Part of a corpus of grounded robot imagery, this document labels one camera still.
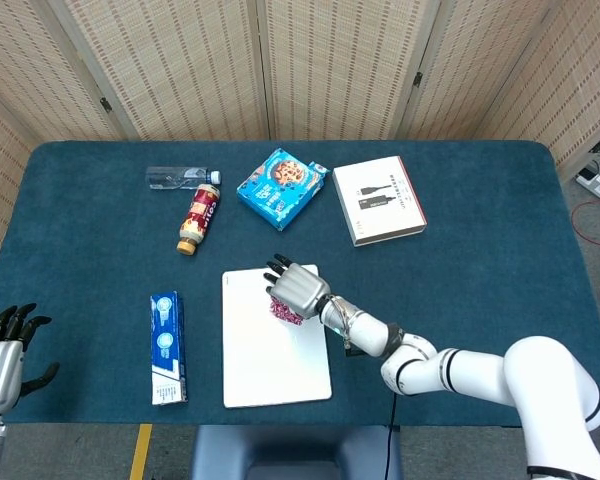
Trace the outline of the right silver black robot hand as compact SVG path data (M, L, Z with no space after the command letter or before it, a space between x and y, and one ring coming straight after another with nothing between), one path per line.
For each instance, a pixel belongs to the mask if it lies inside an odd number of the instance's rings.
M319 302L331 294L331 288L324 279L280 254L275 254L266 265L268 270L263 277L269 283L266 292L272 298L303 319L318 314Z

